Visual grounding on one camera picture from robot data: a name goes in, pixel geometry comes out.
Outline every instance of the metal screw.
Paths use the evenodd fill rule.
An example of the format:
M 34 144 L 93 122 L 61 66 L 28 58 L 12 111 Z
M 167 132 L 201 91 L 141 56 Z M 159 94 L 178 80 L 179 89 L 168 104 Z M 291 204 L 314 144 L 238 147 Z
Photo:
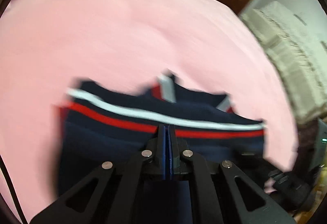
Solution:
M 112 168 L 112 162 L 106 161 L 106 162 L 102 163 L 102 168 L 105 169 L 105 170 L 111 169 Z
M 189 150 L 189 149 L 184 150 L 183 155 L 186 156 L 186 157 L 192 157 L 193 156 L 193 151 Z
M 152 151 L 151 150 L 143 150 L 142 151 L 142 156 L 143 157 L 150 157 L 152 155 Z
M 233 166 L 233 163 L 232 163 L 231 161 L 229 161 L 229 160 L 224 160 L 224 161 L 221 163 L 221 165 L 223 165 L 223 167 L 229 169 L 230 167 Z

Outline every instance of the black cable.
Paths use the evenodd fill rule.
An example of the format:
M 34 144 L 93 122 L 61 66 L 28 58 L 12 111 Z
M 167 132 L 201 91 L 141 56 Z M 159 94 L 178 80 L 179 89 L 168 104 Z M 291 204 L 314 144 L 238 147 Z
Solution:
M 17 212 L 19 214 L 20 219 L 22 220 L 22 223 L 23 224 L 28 224 L 28 222 L 27 222 L 27 220 L 26 220 L 26 218 L 24 216 L 24 213 L 22 211 L 22 208 L 20 206 L 17 194 L 15 192 L 14 185 L 12 184 L 9 173 L 8 173 L 7 168 L 6 168 L 6 166 L 5 166 L 5 164 L 4 164 L 3 160 L 2 160 L 1 155 L 0 155 L 0 169 L 1 169 L 2 173 L 3 173 L 3 175 L 4 175 L 4 179 L 6 180 L 6 183 L 8 185 L 12 200 L 14 201 L 15 207 L 17 209 Z

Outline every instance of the bed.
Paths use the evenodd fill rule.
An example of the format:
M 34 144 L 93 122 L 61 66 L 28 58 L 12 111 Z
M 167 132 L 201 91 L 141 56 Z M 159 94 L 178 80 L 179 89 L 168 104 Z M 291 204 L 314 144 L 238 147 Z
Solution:
M 279 2 L 242 20 L 279 72 L 299 125 L 327 115 L 327 51 L 310 28 Z
M 166 69 L 266 121 L 265 156 L 296 158 L 295 121 L 256 38 L 215 0 L 12 0 L 0 19 L 0 152 L 27 220 L 55 198 L 57 106 L 75 77 L 138 94 Z M 17 215 L 3 177 L 0 192 Z

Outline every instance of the folded clothing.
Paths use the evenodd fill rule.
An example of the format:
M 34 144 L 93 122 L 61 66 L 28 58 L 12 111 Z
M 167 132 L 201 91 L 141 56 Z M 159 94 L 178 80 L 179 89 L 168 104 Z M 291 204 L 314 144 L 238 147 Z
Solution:
M 159 124 L 174 124 L 176 136 L 207 160 L 233 160 L 235 148 L 263 154 L 262 121 L 219 110 L 217 107 L 228 98 L 226 94 L 191 91 L 174 81 L 171 84 L 176 87 L 175 103 L 157 98 L 149 90 L 131 96 L 109 91 L 93 81 L 81 81 L 78 88 L 69 89 L 73 100 L 64 122 L 59 194 L 104 161 L 128 161 L 145 148 Z

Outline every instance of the pink blanket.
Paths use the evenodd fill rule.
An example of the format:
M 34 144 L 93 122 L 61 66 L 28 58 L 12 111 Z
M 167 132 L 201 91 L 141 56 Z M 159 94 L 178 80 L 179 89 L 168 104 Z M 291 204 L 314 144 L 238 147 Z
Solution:
M 136 93 L 169 68 L 191 89 L 231 94 L 267 121 L 265 156 L 290 169 L 295 124 L 250 31 L 215 0 L 14 0 L 0 19 L 0 152 L 30 220 L 54 199 L 54 105 L 74 77 Z M 0 192 L 12 210 L 6 183 Z

